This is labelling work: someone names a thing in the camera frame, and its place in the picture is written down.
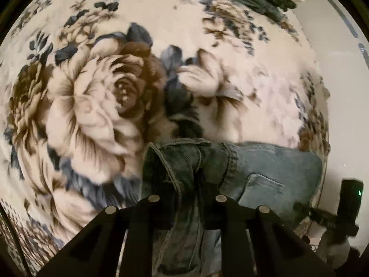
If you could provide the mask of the gloved right hand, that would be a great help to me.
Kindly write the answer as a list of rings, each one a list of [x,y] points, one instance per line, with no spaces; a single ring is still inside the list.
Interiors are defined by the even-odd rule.
[[[360,252],[350,246],[348,239],[341,242],[335,241],[332,230],[323,233],[315,253],[332,270],[360,257]]]

